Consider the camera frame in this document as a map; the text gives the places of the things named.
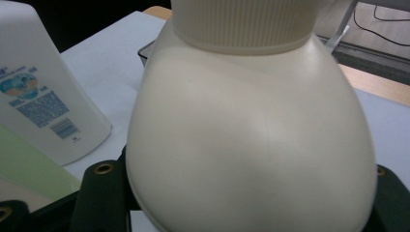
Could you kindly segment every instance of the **light green surface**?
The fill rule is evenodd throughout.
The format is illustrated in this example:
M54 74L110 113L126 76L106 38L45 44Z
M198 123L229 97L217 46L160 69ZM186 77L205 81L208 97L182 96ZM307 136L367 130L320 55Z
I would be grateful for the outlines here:
M0 124L0 176L50 200L79 189L63 167Z

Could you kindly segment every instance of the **white desk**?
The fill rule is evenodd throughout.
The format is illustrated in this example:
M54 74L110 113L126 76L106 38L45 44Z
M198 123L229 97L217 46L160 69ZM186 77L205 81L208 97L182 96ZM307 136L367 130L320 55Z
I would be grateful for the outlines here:
M164 20L143 13L130 14L62 55L78 82L113 129L91 154L65 168L82 179L85 169L101 160L116 160L126 145L133 103L141 83L142 63L137 51L153 41ZM410 108L357 90L364 107L377 162L392 169L410 189ZM133 231L156 231L142 213L132 213Z

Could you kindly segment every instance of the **white plastic bottle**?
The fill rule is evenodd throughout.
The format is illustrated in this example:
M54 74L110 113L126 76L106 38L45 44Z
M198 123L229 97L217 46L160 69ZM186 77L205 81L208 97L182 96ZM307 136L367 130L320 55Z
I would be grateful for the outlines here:
M0 122L59 164L100 145L111 124L73 78L36 11L0 1Z
M362 231L366 118L311 31L319 0L174 0L132 115L127 170L160 231Z

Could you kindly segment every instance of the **cable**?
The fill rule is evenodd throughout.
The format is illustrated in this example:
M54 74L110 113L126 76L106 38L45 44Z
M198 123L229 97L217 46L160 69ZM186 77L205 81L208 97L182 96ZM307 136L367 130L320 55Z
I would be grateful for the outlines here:
M386 19L386 18L379 18L379 17L376 16L376 11L377 11L377 8L378 8L378 7L379 7L379 6L375 6L375 7L374 7L373 16L374 16L374 18L379 19L380 21L410 21L410 18L405 18L405 19Z
M386 37L380 35L379 33L375 32L375 31L372 31L372 30L366 29L365 27L360 26L360 25L358 24L358 22L356 21L356 10L353 12L353 20L355 21L356 26L358 26L358 27L361 28L362 30L368 31L368 32L370 32L370 33L373 33L374 35L376 35L376 36L378 36L378 37L381 37L381 38L383 38L384 40L386 40L386 41L388 41L388 42L390 42L390 43L397 44L397 45L401 45L401 46L410 46L410 44L397 43L397 42L395 42L395 41L392 41L392 40L390 40L390 39L388 39L388 38L386 38Z

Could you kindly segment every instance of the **black base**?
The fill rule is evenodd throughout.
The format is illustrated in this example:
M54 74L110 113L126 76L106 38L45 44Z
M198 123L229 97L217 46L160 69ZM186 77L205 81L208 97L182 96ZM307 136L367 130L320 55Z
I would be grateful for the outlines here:
M81 190L29 214L25 203L0 203L0 231L131 231L130 211L141 210L128 182L126 149L118 160L90 166ZM378 165L378 186L363 231L410 231L410 192L388 168Z

